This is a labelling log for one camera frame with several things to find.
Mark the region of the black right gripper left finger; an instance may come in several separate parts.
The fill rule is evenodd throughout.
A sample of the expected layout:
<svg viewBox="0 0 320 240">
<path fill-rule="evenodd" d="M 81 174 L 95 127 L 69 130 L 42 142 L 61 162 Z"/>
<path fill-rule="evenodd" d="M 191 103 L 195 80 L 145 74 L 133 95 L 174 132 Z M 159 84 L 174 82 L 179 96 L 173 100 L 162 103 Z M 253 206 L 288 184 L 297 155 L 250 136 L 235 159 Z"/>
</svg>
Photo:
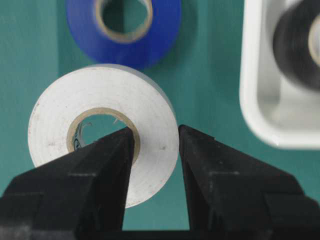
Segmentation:
<svg viewBox="0 0 320 240">
<path fill-rule="evenodd" d="M 106 135 L 14 177 L 0 198 L 3 240 L 94 240 L 123 228 L 133 132 Z"/>
</svg>

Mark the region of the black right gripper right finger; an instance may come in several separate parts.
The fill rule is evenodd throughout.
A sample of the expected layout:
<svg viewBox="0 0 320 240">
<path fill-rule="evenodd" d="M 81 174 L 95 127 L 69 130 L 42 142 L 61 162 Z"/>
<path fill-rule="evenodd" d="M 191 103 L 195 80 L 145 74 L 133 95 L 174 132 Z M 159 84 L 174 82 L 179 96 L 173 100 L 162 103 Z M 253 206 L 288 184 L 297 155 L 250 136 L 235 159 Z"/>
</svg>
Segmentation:
<svg viewBox="0 0 320 240">
<path fill-rule="evenodd" d="M 189 228 L 207 240 L 317 240 L 320 206 L 296 178 L 181 125 Z"/>
</svg>

